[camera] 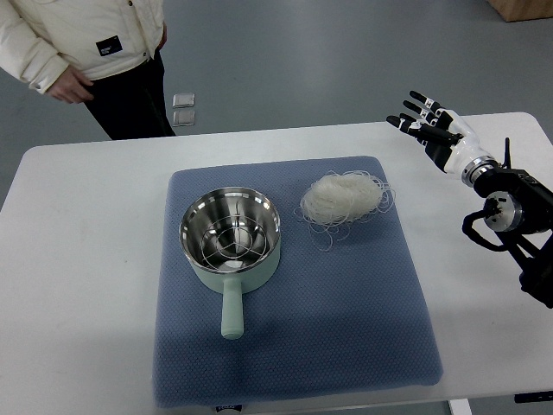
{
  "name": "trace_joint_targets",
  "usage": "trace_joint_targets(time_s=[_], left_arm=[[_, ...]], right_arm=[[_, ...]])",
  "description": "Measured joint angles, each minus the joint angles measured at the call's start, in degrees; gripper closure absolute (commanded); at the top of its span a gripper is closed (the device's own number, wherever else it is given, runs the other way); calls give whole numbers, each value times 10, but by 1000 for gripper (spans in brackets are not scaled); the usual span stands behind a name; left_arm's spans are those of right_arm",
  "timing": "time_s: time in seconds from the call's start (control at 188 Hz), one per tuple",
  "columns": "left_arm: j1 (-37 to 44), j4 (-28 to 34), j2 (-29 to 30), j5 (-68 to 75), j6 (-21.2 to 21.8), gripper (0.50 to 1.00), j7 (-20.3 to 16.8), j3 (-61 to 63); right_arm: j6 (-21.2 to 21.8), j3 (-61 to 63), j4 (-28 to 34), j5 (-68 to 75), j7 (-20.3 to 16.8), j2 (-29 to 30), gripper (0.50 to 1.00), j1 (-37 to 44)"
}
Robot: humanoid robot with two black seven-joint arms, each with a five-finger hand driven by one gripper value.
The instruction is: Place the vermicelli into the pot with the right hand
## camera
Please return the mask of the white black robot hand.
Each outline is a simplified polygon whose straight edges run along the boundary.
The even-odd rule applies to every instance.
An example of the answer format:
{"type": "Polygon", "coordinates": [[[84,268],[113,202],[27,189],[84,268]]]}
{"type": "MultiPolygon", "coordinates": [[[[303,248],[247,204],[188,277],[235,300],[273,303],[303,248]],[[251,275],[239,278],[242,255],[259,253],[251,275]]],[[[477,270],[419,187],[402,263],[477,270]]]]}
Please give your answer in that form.
{"type": "Polygon", "coordinates": [[[416,91],[403,105],[411,114],[390,115],[386,121],[424,147],[425,154],[442,172],[457,176],[469,187],[477,169],[498,162],[480,147],[480,139],[455,111],[416,91]]]}

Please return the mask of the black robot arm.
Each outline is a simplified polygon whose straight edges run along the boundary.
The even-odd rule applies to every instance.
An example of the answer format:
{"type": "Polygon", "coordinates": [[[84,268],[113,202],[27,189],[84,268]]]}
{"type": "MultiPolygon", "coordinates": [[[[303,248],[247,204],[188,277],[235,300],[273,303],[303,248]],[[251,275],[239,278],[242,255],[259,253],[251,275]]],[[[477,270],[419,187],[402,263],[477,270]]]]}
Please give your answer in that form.
{"type": "Polygon", "coordinates": [[[502,164],[489,157],[478,159],[461,178],[485,199],[481,210],[465,217],[462,232],[490,251],[509,252],[521,268],[521,290],[550,309],[552,238],[537,247],[527,237],[552,230],[552,192],[511,166],[509,138],[502,164]]]}

